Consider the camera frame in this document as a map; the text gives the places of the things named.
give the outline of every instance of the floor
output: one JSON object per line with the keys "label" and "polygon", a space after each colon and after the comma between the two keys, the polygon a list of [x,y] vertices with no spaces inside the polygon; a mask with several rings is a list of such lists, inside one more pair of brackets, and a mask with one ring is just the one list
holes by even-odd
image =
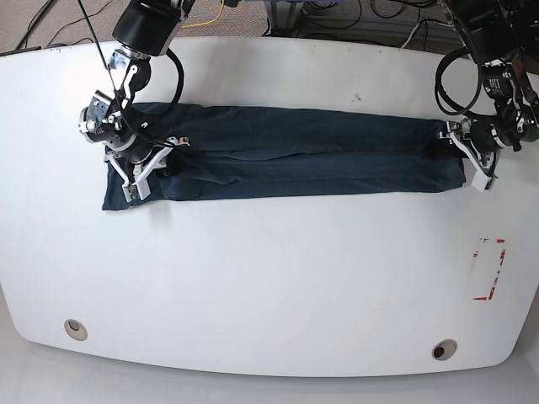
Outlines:
{"label": "floor", "polygon": [[[30,20],[43,5],[45,0],[2,0],[0,2],[0,53],[11,51],[26,31]],[[104,10],[92,17],[92,22],[99,40],[112,40],[112,31],[116,21],[125,9],[129,0],[84,0],[88,14],[96,13],[103,6]],[[371,11],[375,2],[376,11],[382,15],[391,15],[399,11],[401,5],[390,0],[343,0],[334,8],[314,13],[333,19],[354,21],[362,10],[363,19],[378,19]],[[213,19],[220,9],[218,0],[197,0],[189,24]],[[422,10],[422,17],[444,19],[441,9]],[[80,21],[66,27],[58,36],[55,33],[65,24],[82,17],[77,2],[74,0],[57,0],[50,12],[31,35],[28,46],[45,47],[49,43],[70,45],[89,37],[88,27]],[[418,20],[417,8],[405,7],[392,20],[415,22]],[[223,15],[214,24],[193,29],[182,29],[179,36],[261,36],[267,28],[264,2],[259,0],[243,0],[237,8],[225,8]]]}

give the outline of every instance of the white table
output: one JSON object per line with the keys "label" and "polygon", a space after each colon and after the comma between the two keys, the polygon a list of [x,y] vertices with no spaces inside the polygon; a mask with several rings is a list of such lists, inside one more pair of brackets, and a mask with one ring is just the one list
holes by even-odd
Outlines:
{"label": "white table", "polygon": [[521,352],[500,366],[434,375],[305,379],[219,375],[98,358],[24,341],[0,290],[2,404],[536,404]]}
{"label": "white table", "polygon": [[[184,103],[443,118],[433,100],[439,56],[286,39],[191,38],[173,49]],[[152,68],[137,100],[171,99],[172,63]],[[472,96],[475,70],[459,61],[447,72],[457,101]],[[0,282],[24,338],[251,375],[426,373],[510,355],[539,284],[537,145],[504,152],[500,180],[484,194],[160,202],[105,213],[103,147],[77,133],[80,109],[108,85],[96,50],[6,57],[0,77]],[[478,112],[492,109],[480,98]],[[490,291],[500,246],[480,237],[506,240],[486,301],[473,298]],[[88,329],[86,341],[67,336],[67,319]],[[458,350],[436,361],[432,348],[445,339]]]}

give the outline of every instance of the screw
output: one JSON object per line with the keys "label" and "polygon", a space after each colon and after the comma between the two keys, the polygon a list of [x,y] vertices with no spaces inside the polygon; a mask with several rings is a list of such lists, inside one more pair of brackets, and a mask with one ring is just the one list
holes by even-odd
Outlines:
{"label": "screw", "polygon": [[89,120],[86,122],[86,129],[89,130],[90,132],[93,132],[96,127],[97,125],[94,120]]}

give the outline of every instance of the circular hole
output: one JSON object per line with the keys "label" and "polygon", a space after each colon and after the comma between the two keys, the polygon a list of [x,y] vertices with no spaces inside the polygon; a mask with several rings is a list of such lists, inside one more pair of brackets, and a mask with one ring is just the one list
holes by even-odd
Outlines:
{"label": "circular hole", "polygon": [[81,329],[81,327],[78,325],[77,322],[67,322],[67,324],[69,324],[69,327],[73,330],[73,331],[79,331]]}
{"label": "circular hole", "polygon": [[456,342],[452,339],[446,339],[432,349],[432,357],[436,360],[448,360],[455,352]]}
{"label": "circular hole", "polygon": [[446,350],[443,349],[442,347],[436,347],[436,348],[435,348],[435,352],[434,352],[435,358],[436,358],[436,359],[441,358],[445,351],[446,351]]}
{"label": "circular hole", "polygon": [[88,338],[88,331],[83,324],[76,320],[67,320],[64,323],[64,329],[71,338],[77,341],[84,341]]}

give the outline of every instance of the cable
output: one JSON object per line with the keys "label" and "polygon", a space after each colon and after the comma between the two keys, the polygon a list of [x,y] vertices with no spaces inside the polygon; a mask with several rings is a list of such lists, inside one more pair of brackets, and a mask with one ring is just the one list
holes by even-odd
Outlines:
{"label": "cable", "polygon": [[424,41],[423,41],[423,52],[427,49],[427,39],[429,38],[429,24],[424,25]]}
{"label": "cable", "polygon": [[118,94],[116,94],[116,96],[115,96],[115,101],[118,104],[118,108],[120,109],[121,120],[124,122],[125,126],[127,126],[127,128],[131,132],[133,132],[133,134],[136,137],[140,137],[144,141],[147,141],[148,143],[150,143],[150,144],[152,144],[154,146],[172,147],[172,148],[177,147],[176,145],[174,145],[173,143],[170,143],[168,141],[164,141],[164,142],[156,141],[155,139],[151,139],[151,138],[147,137],[146,135],[143,135],[141,132],[138,132],[138,131],[134,130],[133,127],[131,126],[131,124],[129,123],[129,121],[127,120],[127,118],[125,117],[125,110],[121,108],[121,101],[118,98]]}
{"label": "cable", "polygon": [[166,53],[168,59],[170,59],[173,64],[176,66],[176,70],[178,71],[178,84],[176,85],[176,92],[174,93],[174,97],[172,98],[172,101],[168,104],[167,108],[159,114],[150,115],[155,118],[155,120],[162,120],[172,112],[174,107],[178,104],[179,98],[182,96],[182,92],[184,90],[184,80],[185,80],[185,72],[184,67],[182,66],[182,62],[179,61],[178,57],[174,52],[172,52],[171,49],[167,49]]}
{"label": "cable", "polygon": [[[89,18],[92,18],[93,16],[95,15],[98,15],[99,13],[101,13],[103,10],[105,10],[112,2],[114,2],[115,0],[109,0],[102,8],[100,8],[98,11],[96,11],[95,13],[93,14],[89,14]],[[51,38],[51,40],[49,41],[49,43],[47,44],[46,47],[49,47],[51,46],[52,44],[52,41],[56,39],[56,37],[67,27],[70,27],[71,25],[74,25],[76,23],[80,23],[81,21],[84,21],[84,18],[81,18],[81,19],[78,19],[76,21],[73,21],[72,23],[69,23],[69,24],[66,24],[64,25],[63,27],[61,27],[59,30],[57,30],[57,32],[54,34],[54,36]]]}
{"label": "cable", "polygon": [[261,35],[261,36],[267,36],[269,31],[270,31],[270,19],[266,19],[267,23],[268,23],[268,28],[266,29],[266,31],[264,31],[264,33]]}
{"label": "cable", "polygon": [[107,72],[109,72],[110,81],[112,82],[112,87],[114,88],[115,92],[116,90],[115,81],[112,79],[112,75],[110,74],[110,69],[107,66],[107,61],[104,59],[103,51],[101,50],[101,46],[98,42],[98,37],[95,34],[95,31],[93,30],[92,23],[90,23],[90,17],[86,14],[86,8],[83,6],[83,2],[81,0],[77,0],[78,6],[80,7],[81,11],[83,12],[84,19],[86,20],[86,24],[88,25],[88,29],[90,30],[90,34],[92,34],[93,41],[95,42],[95,45],[98,47],[99,56],[101,57],[101,61],[103,62],[103,66]]}
{"label": "cable", "polygon": [[383,14],[380,14],[376,11],[376,8],[374,7],[374,0],[371,0],[371,10],[372,12],[377,16],[377,17],[380,17],[381,19],[393,19],[395,17],[397,17],[398,15],[402,14],[403,11],[404,11],[404,8],[406,7],[406,3],[405,2],[402,2],[401,3],[401,8],[394,14],[390,14],[390,15],[383,15]]}
{"label": "cable", "polygon": [[360,22],[361,16],[363,15],[363,6],[361,5],[361,0],[357,0],[358,5],[360,6],[360,15],[358,15],[357,19],[352,24],[346,25],[344,27],[329,27],[327,25],[323,25],[320,23],[317,23],[316,21],[312,21],[310,19],[307,20],[308,23],[317,25],[318,27],[327,28],[327,29],[348,29],[352,28],[354,25]]}
{"label": "cable", "polygon": [[80,44],[81,42],[83,42],[84,40],[89,40],[91,43],[94,43],[92,38],[82,38],[81,40],[78,40],[77,42],[73,42],[72,44],[70,44],[69,46],[73,46],[73,45],[77,45],[77,44]]}
{"label": "cable", "polygon": [[222,10],[224,9],[225,9],[225,2],[221,0],[221,10],[219,10],[219,14],[214,19],[211,19],[210,21],[205,21],[204,23],[184,25],[182,28],[196,28],[196,27],[202,27],[204,25],[213,24],[222,16]]}
{"label": "cable", "polygon": [[320,4],[317,4],[316,2],[307,2],[307,4],[311,6],[312,8],[314,8],[315,10],[320,10],[320,11],[333,8],[337,5],[337,3],[330,3],[327,6],[321,6]]}
{"label": "cable", "polygon": [[393,3],[401,3],[405,6],[416,7],[416,8],[429,8],[436,4],[436,0],[425,0],[423,2],[408,2],[406,0],[388,0]]}
{"label": "cable", "polygon": [[45,14],[47,13],[47,11],[49,11],[49,9],[54,5],[55,2],[56,0],[47,0],[47,2],[43,4],[43,6],[41,6],[41,8],[38,10],[35,16],[30,20],[28,29],[26,30],[23,37],[18,42],[17,46],[15,46],[15,49],[14,49],[15,51],[18,51],[22,47],[25,41],[28,43],[28,38],[30,37],[32,32],[34,32],[34,29],[38,26],[38,24],[43,19],[43,17],[45,17]]}
{"label": "cable", "polygon": [[[466,48],[461,48],[454,50],[453,52],[449,52],[447,55],[443,57],[443,59],[440,61],[440,64],[438,65],[438,68],[436,69],[436,75],[435,75],[435,99],[436,103],[438,104],[438,107],[440,110],[447,115],[450,116],[457,116],[457,115],[466,115],[470,118],[474,118],[474,115],[476,116],[482,116],[478,114],[474,114],[470,111],[470,109],[473,107],[473,105],[478,101],[479,94],[481,93],[481,87],[483,84],[483,72],[481,70],[481,66],[478,65],[478,85],[475,91],[475,94],[473,95],[472,101],[466,106],[462,107],[461,105],[457,104],[455,101],[453,101],[449,95],[446,93],[444,86],[442,85],[442,75],[446,71],[447,67],[458,59],[459,57],[468,55],[470,51]],[[447,104],[452,107],[455,111],[449,111],[447,110],[440,102],[440,96],[444,99],[444,101],[447,102]]]}
{"label": "cable", "polygon": [[400,47],[400,49],[404,49],[406,48],[406,46],[408,46],[408,44],[410,43],[410,41],[412,40],[412,38],[415,36],[415,34],[418,32],[418,29],[419,27],[421,26],[422,23],[436,23],[438,25],[442,25],[444,27],[452,27],[452,25],[449,25],[449,24],[446,24],[446,23],[442,23],[441,21],[439,21],[438,19],[422,19],[421,21],[419,21],[415,27],[412,29],[412,32],[410,32],[410,35],[408,36],[408,38],[406,39],[406,41],[403,43],[403,45]]}
{"label": "cable", "polygon": [[[38,10],[37,13],[34,14],[34,17],[32,17],[32,19],[30,20],[30,22],[28,23],[28,27],[26,27],[26,32],[29,31],[30,27],[32,26],[32,24],[34,23],[35,19],[37,19],[38,15],[40,15],[42,13],[42,11],[45,9],[45,7],[49,4],[49,2],[46,2],[45,4],[43,4],[41,6],[41,8]],[[26,49],[28,47],[28,39],[31,35],[28,35],[26,37],[26,40],[24,41],[24,48]]]}

